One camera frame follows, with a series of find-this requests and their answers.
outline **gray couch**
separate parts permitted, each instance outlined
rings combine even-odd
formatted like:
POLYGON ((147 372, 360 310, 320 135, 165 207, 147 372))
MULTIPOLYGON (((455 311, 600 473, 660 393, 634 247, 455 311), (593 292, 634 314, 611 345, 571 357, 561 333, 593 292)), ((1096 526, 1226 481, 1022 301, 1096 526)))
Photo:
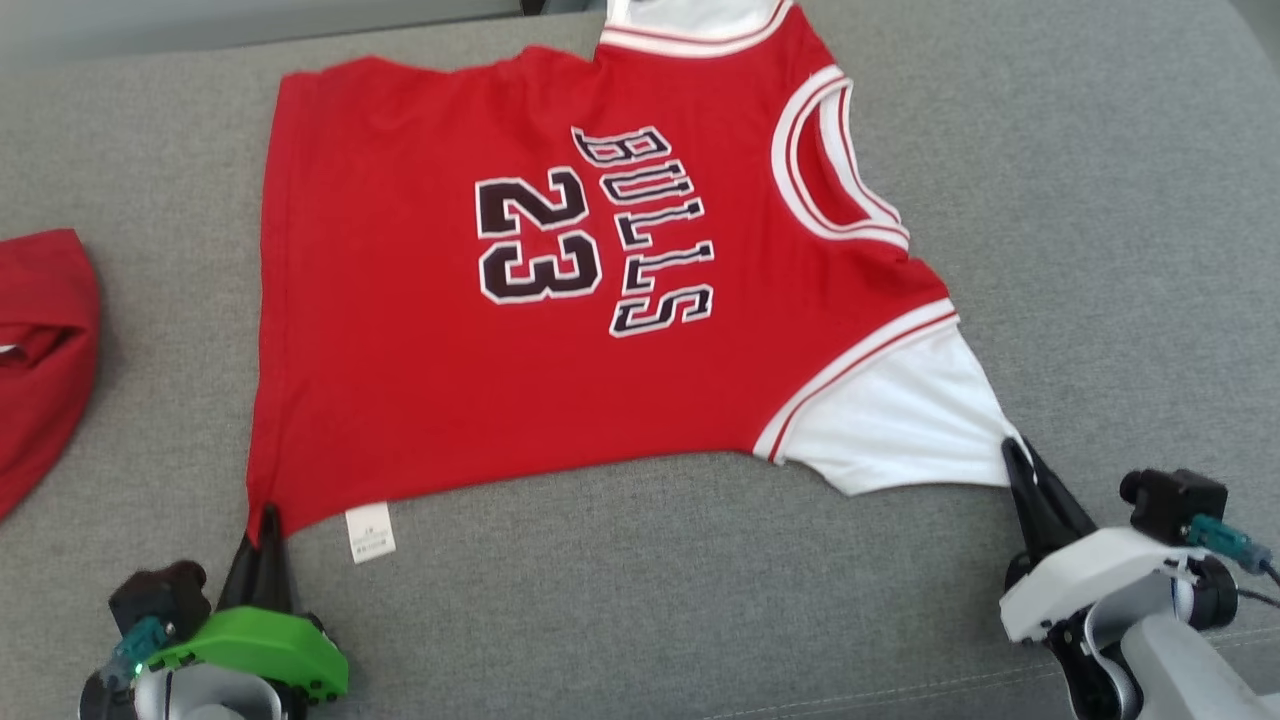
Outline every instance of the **gray couch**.
MULTIPOLYGON (((1280 546, 1280 82, 1231 6, 804 5, 855 78, 864 177, 1082 502, 1123 523, 1123 473, 1194 468, 1231 488, 1229 520, 1280 546)), ((0 237, 74 227, 105 296, 84 423, 0 523, 0 717, 73 715, 116 639, 105 598, 136 568, 192 557, 210 593, 227 570, 282 73, 369 53, 452 68, 531 42, 589 55, 600 22, 0 76, 0 237)), ((392 518, 399 550, 360 566, 340 518, 289 542, 305 605, 352 661, 351 697, 316 717, 1069 716, 1048 653, 1001 632, 1019 536, 998 491, 850 500, 800 466, 705 455, 430 496, 392 518)), ((1213 642, 1280 691, 1280 614, 1245 606, 1213 642)))

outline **teal connector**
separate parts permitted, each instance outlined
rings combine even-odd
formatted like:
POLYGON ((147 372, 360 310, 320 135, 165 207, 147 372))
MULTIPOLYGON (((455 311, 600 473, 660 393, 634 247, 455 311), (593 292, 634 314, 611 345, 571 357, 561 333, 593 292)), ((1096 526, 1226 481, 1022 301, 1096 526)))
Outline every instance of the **teal connector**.
POLYGON ((99 671, 102 684, 108 688, 124 688, 142 671, 142 664, 148 657, 169 644, 173 626, 165 626, 156 618, 143 618, 120 638, 111 650, 111 660, 99 671))
POLYGON ((1271 561, 1271 548, 1253 542, 1249 536, 1208 515, 1192 518, 1187 542, 1235 560, 1251 575, 1263 574, 1271 561))

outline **red basketball jersey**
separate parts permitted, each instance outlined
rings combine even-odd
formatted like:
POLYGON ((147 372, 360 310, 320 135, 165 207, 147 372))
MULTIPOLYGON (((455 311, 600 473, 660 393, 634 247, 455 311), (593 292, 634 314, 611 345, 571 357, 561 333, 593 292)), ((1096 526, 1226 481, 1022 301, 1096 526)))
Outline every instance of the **red basketball jersey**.
POLYGON ((250 527, 701 451, 1002 483, 1007 421, 849 102, 790 0, 614 3, 593 61, 284 78, 250 527))

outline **clothing tag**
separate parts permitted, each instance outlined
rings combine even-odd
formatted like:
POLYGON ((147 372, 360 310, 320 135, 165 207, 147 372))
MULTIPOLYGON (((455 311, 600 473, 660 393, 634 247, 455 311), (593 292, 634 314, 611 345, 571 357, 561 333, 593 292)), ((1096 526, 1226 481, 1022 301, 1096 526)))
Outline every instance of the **clothing tag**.
POLYGON ((392 514, 387 503, 376 502, 348 510, 347 538, 351 539, 351 557, 357 565, 396 552, 392 514))

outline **red fabric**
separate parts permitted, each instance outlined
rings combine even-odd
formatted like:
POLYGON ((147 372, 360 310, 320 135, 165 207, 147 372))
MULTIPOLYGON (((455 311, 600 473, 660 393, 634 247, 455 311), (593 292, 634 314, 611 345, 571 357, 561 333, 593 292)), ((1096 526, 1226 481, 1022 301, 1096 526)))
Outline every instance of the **red fabric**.
MULTIPOLYGON (((349 507, 475 483, 751 452, 805 382, 945 299, 900 247, 815 237, 778 195, 774 127, 832 63, 796 9, 768 40, 723 58, 600 46, 588 63, 530 47, 453 73, 371 58, 287 77, 262 210, 250 536, 266 503, 289 534, 349 507), (573 135, 646 127, 668 155, 591 161, 573 135), (611 195, 607 176, 676 160, 687 192, 611 195), (550 177, 566 169, 588 213, 539 225, 513 210, 518 231, 483 232, 483 187, 518 179, 568 206, 550 177), (622 240, 625 214, 695 199, 705 213, 645 228, 650 245, 622 240), (508 282, 531 279, 534 259, 544 275, 576 273, 579 255, 561 245, 571 233, 594 240, 598 287, 511 302, 486 293, 485 263, 503 243, 522 249, 508 282), (652 290, 625 290, 631 260, 703 242, 714 259, 669 261, 648 274, 652 290), (613 332, 623 305, 645 299, 635 315, 652 316, 664 295, 700 287, 714 288, 705 318, 613 332)), ((490 206, 500 215, 500 201, 490 206)))
POLYGON ((0 242, 0 518, 58 462, 97 365, 99 292, 69 229, 0 242))

